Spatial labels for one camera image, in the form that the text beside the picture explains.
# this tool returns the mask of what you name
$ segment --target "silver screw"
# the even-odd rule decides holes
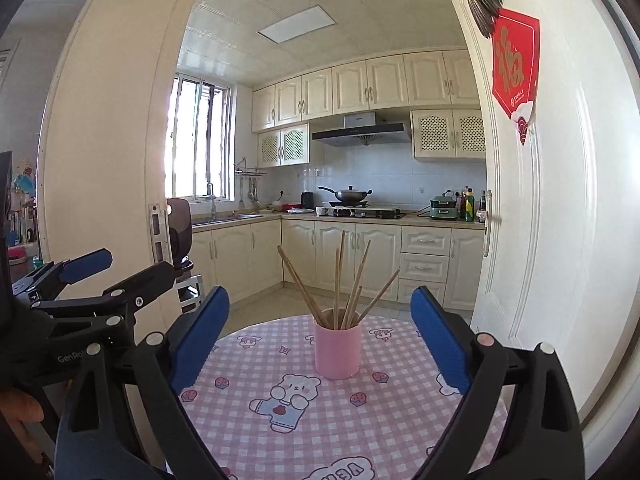
[[[164,336],[162,335],[162,333],[152,332],[151,334],[146,336],[146,344],[148,344],[149,346],[158,346],[163,339]]]
[[[478,342],[482,346],[492,346],[495,343],[495,339],[490,334],[481,333],[478,334]]]
[[[101,350],[101,346],[98,343],[91,343],[87,348],[86,348],[86,353],[87,355],[96,355],[100,353]]]
[[[551,355],[556,349],[549,343],[540,343],[540,349],[547,355]]]

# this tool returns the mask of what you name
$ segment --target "red paper hanging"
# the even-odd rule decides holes
[[[513,121],[524,145],[540,66],[540,20],[500,9],[494,33],[493,94]]]

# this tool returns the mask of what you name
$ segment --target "cabinet door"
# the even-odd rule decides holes
[[[282,221],[282,248],[287,253],[302,283],[316,286],[316,232],[315,222],[309,220]],[[294,282],[287,267],[284,280]]]
[[[482,269],[482,231],[453,229],[443,308],[473,310]]]
[[[479,106],[478,86],[469,52],[466,50],[445,50],[442,55],[449,79],[451,103]]]
[[[448,256],[407,253],[400,255],[400,277],[405,280],[445,283],[448,269]]]
[[[229,294],[231,303],[254,292],[251,273],[251,226],[214,229],[213,259],[218,283]]]
[[[357,61],[334,66],[331,74],[334,85],[334,114],[369,110],[366,62]]]
[[[279,130],[258,134],[258,168],[279,166],[281,153]]]
[[[316,287],[335,290],[335,250],[340,248],[342,231],[345,231],[340,291],[351,292],[355,270],[355,227],[356,224],[346,222],[316,222]]]
[[[367,242],[371,240],[367,262],[360,279],[363,296],[373,298],[400,266],[401,237],[402,229],[399,225],[356,224],[356,271]],[[398,278],[382,298],[391,301],[398,298]]]
[[[278,246],[282,245],[280,220],[251,224],[251,265],[254,292],[282,281],[282,259]]]
[[[456,156],[486,158],[482,112],[453,110],[453,125],[456,132]]]
[[[451,229],[440,227],[403,227],[402,252],[449,256]]]
[[[369,110],[409,104],[402,56],[367,59],[367,81]]]
[[[442,305],[444,301],[444,283],[417,282],[415,280],[400,280],[398,284],[398,303],[411,303],[411,296],[414,290],[423,285],[429,289],[429,292],[433,294],[436,300],[438,300],[438,303]]]
[[[254,105],[251,113],[251,131],[259,132],[274,127],[274,86],[267,86],[254,92]]]
[[[442,52],[404,54],[404,68],[411,106],[451,104]]]
[[[276,85],[275,126],[297,123],[302,115],[302,78],[295,77]]]
[[[302,76],[302,120],[325,117],[334,113],[334,88],[331,69],[326,68]]]
[[[211,240],[212,231],[202,231],[194,233],[191,241],[191,250],[189,251],[189,259],[193,262],[193,270],[191,274],[196,276],[202,275],[204,290],[203,298],[216,285],[216,272],[213,265],[213,241]]]
[[[280,131],[280,165],[308,164],[309,162],[309,126],[290,126]]]
[[[456,156],[451,110],[413,110],[411,122],[415,158]]]

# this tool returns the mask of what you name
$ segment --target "range hood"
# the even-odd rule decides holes
[[[311,138],[331,146],[397,144],[411,142],[411,129],[408,123],[385,123],[375,112],[363,112],[345,115],[344,128],[317,132]]]

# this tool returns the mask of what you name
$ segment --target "tile backsplash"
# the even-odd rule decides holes
[[[326,146],[324,166],[285,166],[265,170],[259,186],[262,203],[276,200],[300,202],[302,191],[313,191],[316,205],[335,201],[332,193],[318,189],[372,189],[370,204],[397,205],[417,210],[447,189],[473,188],[474,195],[486,189],[486,163],[477,159],[419,162],[413,158],[411,144],[377,144],[334,148]]]

